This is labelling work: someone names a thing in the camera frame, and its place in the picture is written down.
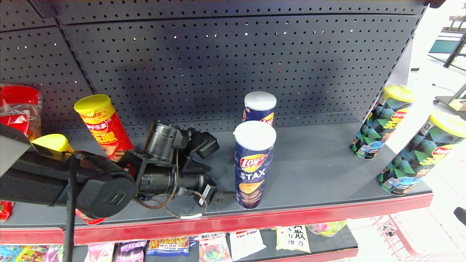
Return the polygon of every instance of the white label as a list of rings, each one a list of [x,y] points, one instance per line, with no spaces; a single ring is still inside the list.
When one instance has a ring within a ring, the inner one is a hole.
[[[211,188],[210,185],[206,185],[206,188],[204,189],[204,192],[202,193],[202,196],[203,196],[204,198],[206,198],[206,197],[207,197],[207,194],[209,194],[210,188]],[[203,200],[202,198],[199,199],[199,204],[200,204],[200,205],[203,205],[203,204],[204,204],[204,200]]]

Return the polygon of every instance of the snack bag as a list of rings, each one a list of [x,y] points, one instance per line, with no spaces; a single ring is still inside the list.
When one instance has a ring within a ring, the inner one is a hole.
[[[42,262],[48,246],[26,246],[15,262]]]
[[[338,231],[346,226],[346,221],[335,221],[335,222],[328,222],[328,223],[318,223],[318,224],[310,224],[306,225],[306,227],[314,234],[332,237]]]
[[[230,233],[232,259],[237,261],[266,248],[258,229]]]
[[[199,262],[233,262],[225,233],[203,234],[199,237]]]
[[[189,237],[163,238],[149,241],[146,255],[189,256]]]
[[[48,248],[45,260],[43,262],[62,262],[63,246],[53,245]]]
[[[116,262],[144,262],[144,247],[147,240],[128,242],[118,246]]]
[[[88,254],[84,262],[112,262],[114,243],[88,245]]]
[[[0,262],[15,262],[26,246],[0,246]]]
[[[311,253],[305,226],[276,227],[276,249],[299,250]]]

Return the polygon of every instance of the potato chip image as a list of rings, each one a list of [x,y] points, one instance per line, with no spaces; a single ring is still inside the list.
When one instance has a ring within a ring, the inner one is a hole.
[[[257,183],[241,183],[240,190],[244,193],[250,194],[254,192],[264,181],[257,182]]]

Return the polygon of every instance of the yellow plastic lid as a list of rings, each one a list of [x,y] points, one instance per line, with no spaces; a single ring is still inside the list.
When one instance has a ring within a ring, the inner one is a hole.
[[[58,152],[73,151],[71,146],[68,144],[68,139],[66,139],[66,137],[61,134],[46,135],[33,140],[32,143]]]
[[[92,95],[80,99],[75,103],[74,108],[78,114],[87,115],[110,105],[108,95]]]
[[[407,103],[412,103],[416,100],[414,91],[404,85],[389,84],[384,86],[383,92],[386,97],[391,97]]]
[[[429,116],[429,119],[443,131],[457,137],[466,138],[466,121],[461,119],[460,116],[436,110]]]

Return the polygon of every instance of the chip canister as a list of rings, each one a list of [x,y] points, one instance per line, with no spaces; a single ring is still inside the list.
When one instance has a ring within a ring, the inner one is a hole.
[[[243,122],[233,134],[236,200],[241,207],[254,209],[262,201],[277,134],[272,126],[261,121]]]
[[[244,97],[243,122],[261,121],[269,125],[274,123],[274,109],[277,98],[267,92],[255,91]]]

